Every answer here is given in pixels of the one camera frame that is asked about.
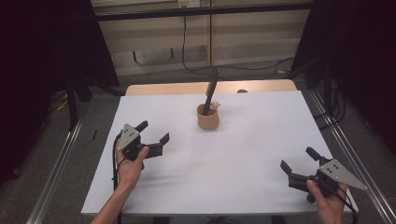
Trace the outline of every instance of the black rod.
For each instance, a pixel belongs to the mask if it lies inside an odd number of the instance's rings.
[[[72,16],[67,18],[55,18],[55,20],[81,20],[96,19],[97,21],[122,21],[137,20],[165,17],[184,17],[184,16],[202,16],[202,15],[219,15],[248,12],[264,11],[288,11],[310,9],[313,2],[283,3],[283,4],[264,4],[251,6],[230,6],[230,7],[189,7],[189,8],[172,8],[151,11],[136,12],[117,12],[117,13],[98,13],[94,16]]]

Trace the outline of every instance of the hand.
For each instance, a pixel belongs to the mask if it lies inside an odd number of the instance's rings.
[[[312,181],[307,180],[306,185],[308,186],[311,193],[314,195],[317,202],[317,213],[322,224],[341,224],[343,223],[344,214],[344,203],[341,202],[335,196],[329,196],[325,198],[320,191],[318,185]],[[340,195],[344,200],[346,199],[347,185],[339,183],[340,189],[337,190],[338,195]]]
[[[114,223],[121,208],[139,180],[143,160],[149,154],[149,148],[143,147],[136,160],[125,159],[122,151],[116,151],[116,162],[119,165],[119,185],[91,223]]]
[[[119,169],[119,187],[132,191],[139,180],[142,171],[143,159],[149,154],[149,148],[143,147],[136,160],[125,159],[125,155],[120,150],[116,150],[116,162]]]

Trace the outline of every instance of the power outlet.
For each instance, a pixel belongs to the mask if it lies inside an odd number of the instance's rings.
[[[178,0],[178,7],[200,7],[200,0]]]
[[[190,0],[189,7],[200,7],[200,0]]]
[[[188,6],[189,6],[189,0],[178,0],[179,8],[188,7]]]

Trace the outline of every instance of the forearm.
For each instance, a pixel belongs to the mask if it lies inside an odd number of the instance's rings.
[[[114,223],[131,192],[131,187],[119,185],[91,223]]]

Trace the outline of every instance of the white panel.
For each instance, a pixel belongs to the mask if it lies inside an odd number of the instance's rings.
[[[204,131],[196,106],[205,94],[122,97],[84,206],[96,214],[111,195],[111,148],[124,123],[148,120],[143,143],[170,133],[163,155],[145,170],[123,214],[141,216],[270,215],[315,212],[306,193],[288,186],[280,168],[314,175],[318,163],[306,147],[332,155],[299,91],[215,94],[220,125]]]

